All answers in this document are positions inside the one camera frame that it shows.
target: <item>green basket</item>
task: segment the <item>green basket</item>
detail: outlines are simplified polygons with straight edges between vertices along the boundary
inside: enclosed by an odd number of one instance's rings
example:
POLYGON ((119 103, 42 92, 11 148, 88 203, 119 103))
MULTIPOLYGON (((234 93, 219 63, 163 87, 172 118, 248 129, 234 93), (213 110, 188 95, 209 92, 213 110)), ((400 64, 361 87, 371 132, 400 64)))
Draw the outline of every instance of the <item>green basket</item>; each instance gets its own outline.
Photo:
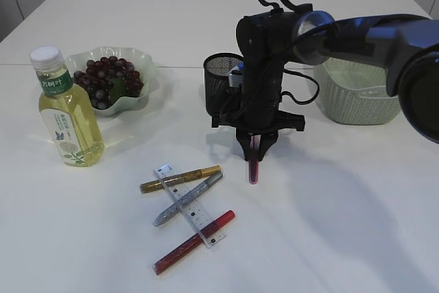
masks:
POLYGON ((330 58, 314 67, 314 77, 320 110, 340 124, 386 124, 401 111, 398 97, 386 93, 382 68, 330 58))

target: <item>gold glitter pen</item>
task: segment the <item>gold glitter pen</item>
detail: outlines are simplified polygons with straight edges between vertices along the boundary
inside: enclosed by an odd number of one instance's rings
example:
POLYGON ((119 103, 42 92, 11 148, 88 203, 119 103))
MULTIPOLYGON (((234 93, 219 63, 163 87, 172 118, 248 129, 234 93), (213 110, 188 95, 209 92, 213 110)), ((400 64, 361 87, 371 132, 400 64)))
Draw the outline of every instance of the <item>gold glitter pen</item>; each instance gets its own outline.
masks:
MULTIPOLYGON (((169 186, 179 185, 181 183, 198 180, 199 178, 205 178, 207 176, 210 176, 220 171, 221 171, 221 166, 219 165, 208 167, 208 168, 196 169, 195 171, 190 171, 190 172, 170 176, 169 178, 166 178, 166 184, 169 186)), ((146 182, 140 185, 140 191, 142 194, 146 194, 152 191, 157 191, 160 189, 163 189, 160 180, 146 182)))

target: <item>silver glitter pen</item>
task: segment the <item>silver glitter pen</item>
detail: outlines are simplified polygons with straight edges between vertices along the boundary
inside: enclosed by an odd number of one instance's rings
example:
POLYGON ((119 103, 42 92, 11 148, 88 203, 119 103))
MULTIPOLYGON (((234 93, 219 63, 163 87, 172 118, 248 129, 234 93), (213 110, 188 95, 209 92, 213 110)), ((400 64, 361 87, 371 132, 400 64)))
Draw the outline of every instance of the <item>silver glitter pen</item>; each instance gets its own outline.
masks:
MULTIPOLYGON (((186 207, 187 205, 191 204, 195 199, 200 197, 204 192, 209 190, 210 187, 212 187, 216 182, 218 182, 221 179, 222 179, 221 172, 212 174, 212 176, 209 176, 206 180, 201 182, 199 185, 197 185, 195 188, 193 188, 191 191, 185 194, 182 198, 180 198, 178 200, 179 203, 181 204, 181 206, 186 207)), ((161 226, 162 224, 172 219, 179 212, 180 209, 178 209, 177 204, 172 204, 167 209, 165 209, 162 213, 160 213, 160 215, 154 221, 154 226, 161 226)))

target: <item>red glitter pen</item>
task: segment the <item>red glitter pen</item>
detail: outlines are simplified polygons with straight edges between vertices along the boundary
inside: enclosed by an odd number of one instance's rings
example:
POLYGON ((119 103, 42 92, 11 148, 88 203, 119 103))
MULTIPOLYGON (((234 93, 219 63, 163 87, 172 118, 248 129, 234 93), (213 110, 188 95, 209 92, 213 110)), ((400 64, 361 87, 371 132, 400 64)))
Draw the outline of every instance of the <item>red glitter pen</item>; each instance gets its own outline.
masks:
MULTIPOLYGON (((205 226, 201 232, 205 237, 212 236, 214 233, 219 231, 223 226, 228 224, 235 217, 233 211, 227 211, 221 215, 218 219, 212 221, 207 226, 205 226)), ((190 252, 195 250, 199 245, 203 243, 203 239, 196 233, 190 237, 179 247, 175 248, 169 254, 164 256, 162 259, 158 260, 154 264, 154 271, 156 274, 161 274, 170 266, 174 265, 177 261, 188 255, 190 252)))

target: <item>bunch of grapes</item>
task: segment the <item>bunch of grapes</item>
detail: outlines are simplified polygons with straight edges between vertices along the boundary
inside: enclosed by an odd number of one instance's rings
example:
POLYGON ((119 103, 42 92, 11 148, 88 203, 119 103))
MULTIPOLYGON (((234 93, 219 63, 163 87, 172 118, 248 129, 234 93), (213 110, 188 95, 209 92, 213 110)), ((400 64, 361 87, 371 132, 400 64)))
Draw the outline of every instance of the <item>bunch of grapes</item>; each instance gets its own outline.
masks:
POLYGON ((134 69, 134 65, 116 56, 104 56, 99 61, 88 60, 86 71, 76 71, 73 78, 76 84, 87 91, 93 108, 100 110, 112 106, 117 101, 113 98, 139 97, 143 87, 140 73, 134 69), (123 81, 124 91, 115 97, 110 91, 118 80, 123 81))

